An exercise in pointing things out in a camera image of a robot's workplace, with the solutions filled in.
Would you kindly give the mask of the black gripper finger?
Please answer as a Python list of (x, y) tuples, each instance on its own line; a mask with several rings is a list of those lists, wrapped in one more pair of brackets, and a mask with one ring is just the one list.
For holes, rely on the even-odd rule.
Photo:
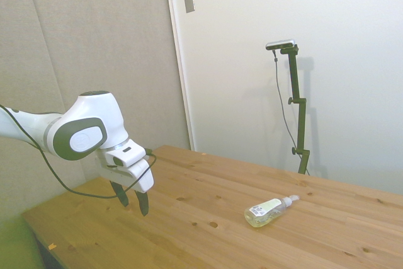
[(119, 199), (120, 203), (124, 207), (127, 207), (129, 205), (129, 200), (128, 200), (127, 194), (125, 193), (125, 190), (123, 189), (122, 185), (115, 183), (113, 181), (110, 181), (110, 184), (111, 184), (112, 189), (115, 192), (117, 198)]
[(145, 217), (149, 213), (149, 198), (147, 192), (135, 191), (137, 200), (139, 202), (139, 209), (141, 214)]

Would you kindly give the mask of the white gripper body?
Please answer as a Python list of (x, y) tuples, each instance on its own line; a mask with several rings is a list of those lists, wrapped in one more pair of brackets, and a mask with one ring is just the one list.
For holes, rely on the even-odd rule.
[(96, 156), (97, 169), (102, 177), (127, 188), (133, 184), (131, 189), (140, 193), (146, 193), (154, 185), (153, 175), (147, 162), (149, 156), (144, 156), (129, 167), (115, 164), (112, 157), (108, 162), (107, 153), (101, 150), (96, 151)]

